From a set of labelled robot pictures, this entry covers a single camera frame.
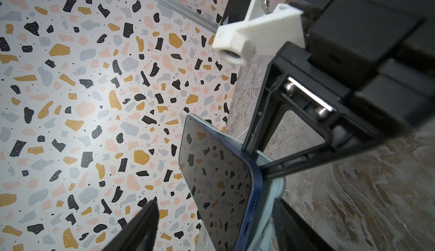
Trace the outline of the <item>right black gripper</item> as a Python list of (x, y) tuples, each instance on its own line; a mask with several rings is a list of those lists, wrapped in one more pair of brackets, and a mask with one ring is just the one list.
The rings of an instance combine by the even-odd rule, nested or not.
[(268, 134), (295, 112), (327, 148), (375, 146), (435, 119), (435, 0), (290, 0), (305, 46), (268, 66)]

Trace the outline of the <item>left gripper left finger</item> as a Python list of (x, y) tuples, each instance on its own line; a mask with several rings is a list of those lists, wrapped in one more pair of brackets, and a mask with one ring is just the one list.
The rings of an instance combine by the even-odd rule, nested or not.
[(149, 201), (103, 251), (152, 251), (157, 234), (159, 210)]

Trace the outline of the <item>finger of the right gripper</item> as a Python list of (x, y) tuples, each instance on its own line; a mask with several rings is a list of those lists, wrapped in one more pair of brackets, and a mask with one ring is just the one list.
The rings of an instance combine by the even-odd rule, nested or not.
[(388, 140), (386, 135), (339, 134), (325, 142), (260, 167), (264, 180), (272, 180), (316, 168), (369, 151)]
[(274, 62), (267, 66), (253, 119), (242, 151), (253, 157), (257, 151), (264, 151), (274, 134), (281, 117), (278, 116), (278, 98), (282, 85), (282, 70)]

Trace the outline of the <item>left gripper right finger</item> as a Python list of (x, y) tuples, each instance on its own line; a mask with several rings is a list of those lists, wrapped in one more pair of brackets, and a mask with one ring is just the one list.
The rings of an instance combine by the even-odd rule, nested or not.
[(280, 251), (333, 251), (282, 198), (275, 199), (273, 221)]

